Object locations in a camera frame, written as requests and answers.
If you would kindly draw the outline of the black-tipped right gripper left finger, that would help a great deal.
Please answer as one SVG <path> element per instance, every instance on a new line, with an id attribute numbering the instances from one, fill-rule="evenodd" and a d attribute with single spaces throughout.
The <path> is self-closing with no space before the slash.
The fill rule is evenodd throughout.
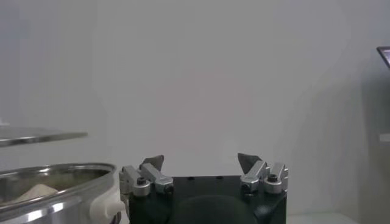
<path id="1" fill-rule="evenodd" d="M 158 155 L 144 159 L 137 168 L 131 165 L 122 167 L 119 172 L 120 194 L 147 197 L 152 189 L 158 194 L 173 193 L 173 177 L 161 172 L 164 159 L 163 155 Z"/>

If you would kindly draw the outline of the black-tipped right gripper right finger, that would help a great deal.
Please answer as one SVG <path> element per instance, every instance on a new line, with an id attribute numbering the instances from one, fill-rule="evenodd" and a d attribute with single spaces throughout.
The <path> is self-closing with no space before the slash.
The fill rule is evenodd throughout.
<path id="1" fill-rule="evenodd" d="M 268 194 L 287 192 L 288 168 L 285 164 L 275 163 L 269 166 L 259 156 L 244 153 L 238 153 L 238 162 L 244 173 L 239 180 L 245 194 L 257 192 L 260 186 Z"/>

